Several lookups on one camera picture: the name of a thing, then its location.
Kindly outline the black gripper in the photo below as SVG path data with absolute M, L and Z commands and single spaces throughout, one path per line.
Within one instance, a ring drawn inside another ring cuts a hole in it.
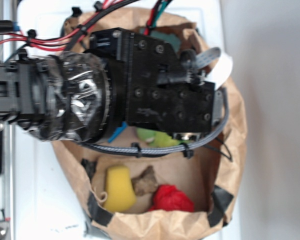
M 110 127 L 125 122 L 177 139 L 212 131 L 215 85 L 194 68 L 193 50 L 177 56 L 164 40 L 112 28 L 92 33 L 89 52 L 105 62 Z

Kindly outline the black taped robot arm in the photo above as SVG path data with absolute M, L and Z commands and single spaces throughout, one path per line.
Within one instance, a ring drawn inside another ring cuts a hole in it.
M 102 143 L 121 126 L 197 137 L 213 128 L 215 85 L 164 40 L 122 28 L 96 31 L 84 53 L 0 64 L 0 122 L 42 141 Z

